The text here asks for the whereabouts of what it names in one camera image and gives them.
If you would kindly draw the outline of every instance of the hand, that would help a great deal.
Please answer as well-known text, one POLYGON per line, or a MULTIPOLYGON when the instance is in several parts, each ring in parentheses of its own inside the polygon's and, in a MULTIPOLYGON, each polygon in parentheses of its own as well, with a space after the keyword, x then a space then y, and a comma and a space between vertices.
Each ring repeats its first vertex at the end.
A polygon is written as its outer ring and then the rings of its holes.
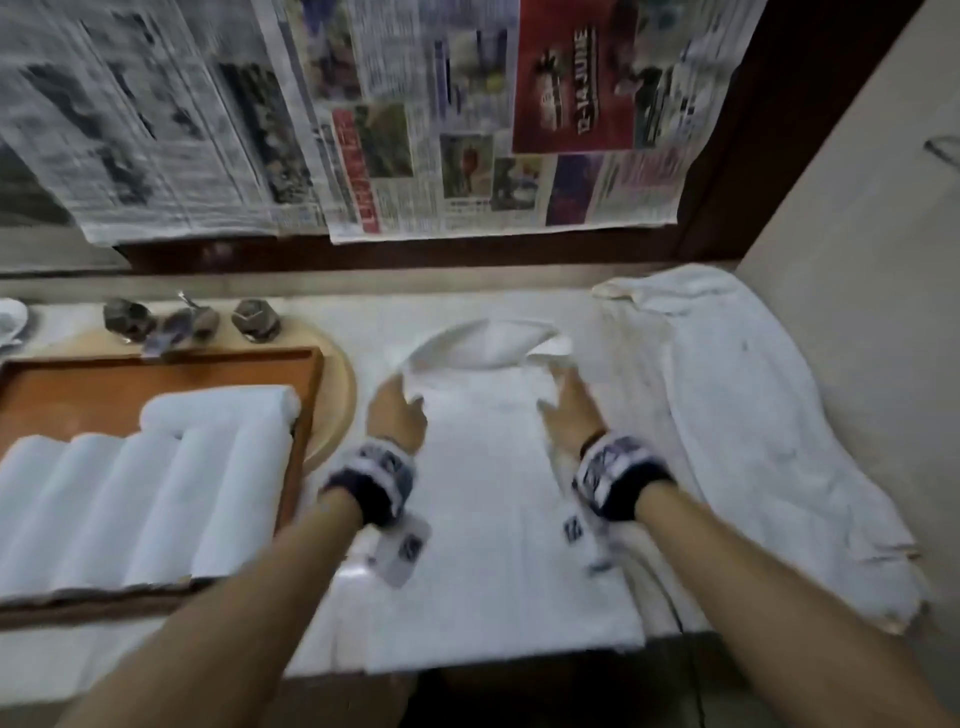
POLYGON ((376 390, 367 409, 367 434, 390 440, 411 455, 422 447, 426 437, 423 397, 407 403, 403 375, 391 376, 376 390))
POLYGON ((537 402, 554 445, 580 459, 580 450, 593 435, 607 429, 597 404, 576 368, 550 367, 560 390, 558 406, 537 402))

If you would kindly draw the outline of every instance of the black and white wristband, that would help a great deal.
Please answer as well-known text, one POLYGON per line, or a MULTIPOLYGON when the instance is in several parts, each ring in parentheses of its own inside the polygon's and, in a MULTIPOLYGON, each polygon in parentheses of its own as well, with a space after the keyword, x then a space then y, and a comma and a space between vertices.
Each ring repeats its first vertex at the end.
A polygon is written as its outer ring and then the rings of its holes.
POLYGON ((363 522, 386 526, 403 512, 417 477, 413 457, 389 440, 368 438, 323 490, 344 488, 360 504, 363 522))
POLYGON ((586 450, 574 487, 608 521, 631 521, 644 488, 673 480, 663 461, 636 437, 608 432, 586 450))

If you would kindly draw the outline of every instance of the human arm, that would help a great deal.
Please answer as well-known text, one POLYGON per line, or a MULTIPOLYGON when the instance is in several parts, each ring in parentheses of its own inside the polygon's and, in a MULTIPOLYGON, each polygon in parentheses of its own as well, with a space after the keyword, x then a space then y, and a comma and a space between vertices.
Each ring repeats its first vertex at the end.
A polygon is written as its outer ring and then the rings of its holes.
MULTIPOLYGON (((544 407, 544 421, 560 447, 580 455, 606 425, 576 372, 559 380, 560 406, 544 407)), ((632 507, 607 515, 635 518, 647 529, 757 691, 791 725, 955 726, 895 638, 719 521, 668 477, 641 482, 627 471, 609 496, 622 487, 635 494, 632 507)))
MULTIPOLYGON (((373 398, 367 431, 413 454, 426 420, 403 399, 402 380, 373 398)), ((350 478, 346 471, 343 479, 350 478)), ((364 503, 338 487, 235 576, 192 599, 83 698, 64 728, 238 726, 256 723, 364 524, 364 503)))

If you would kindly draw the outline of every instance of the electrical cord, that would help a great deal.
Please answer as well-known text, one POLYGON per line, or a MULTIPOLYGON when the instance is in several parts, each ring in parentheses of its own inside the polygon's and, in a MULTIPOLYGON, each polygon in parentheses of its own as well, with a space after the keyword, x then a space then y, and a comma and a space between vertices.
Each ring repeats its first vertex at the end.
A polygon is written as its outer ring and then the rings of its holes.
MULTIPOLYGON (((674 603, 673 597, 670 596, 668 591, 666 591, 666 587, 663 586, 663 582, 660 581, 660 577, 657 576, 657 573, 646 562, 646 559, 633 552, 626 546, 615 543, 613 540, 611 540, 611 547, 616 553, 624 555, 635 564, 640 565, 640 567, 650 575, 650 578, 654 580, 657 588, 660 589, 660 593, 663 594, 663 597, 666 599, 667 606, 670 608, 670 614, 673 616, 673 620, 677 624, 677 629, 680 631, 681 643, 684 645, 686 667, 690 673, 690 687, 693 689, 693 699, 697 707, 697 722, 700 728, 707 728, 707 713, 704 710, 704 698, 700 687, 700 673, 697 671, 697 662, 693 653, 693 645, 690 643, 690 636, 684 630, 684 621, 680 619, 680 612, 677 610, 677 605, 674 603)), ((624 573, 627 576, 627 580, 632 581, 630 574, 627 573, 626 570, 624 570, 624 573)))

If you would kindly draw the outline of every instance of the forearm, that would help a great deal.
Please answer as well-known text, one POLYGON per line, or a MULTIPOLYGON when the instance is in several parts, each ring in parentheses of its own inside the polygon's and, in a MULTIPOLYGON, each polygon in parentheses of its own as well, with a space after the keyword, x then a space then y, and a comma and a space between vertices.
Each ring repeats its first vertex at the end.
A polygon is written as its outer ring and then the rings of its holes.
POLYGON ((953 726, 906 649, 672 484, 636 518, 757 689, 798 726, 953 726))
POLYGON ((362 523, 347 491, 324 493, 252 564, 170 617, 63 725, 256 722, 362 523))

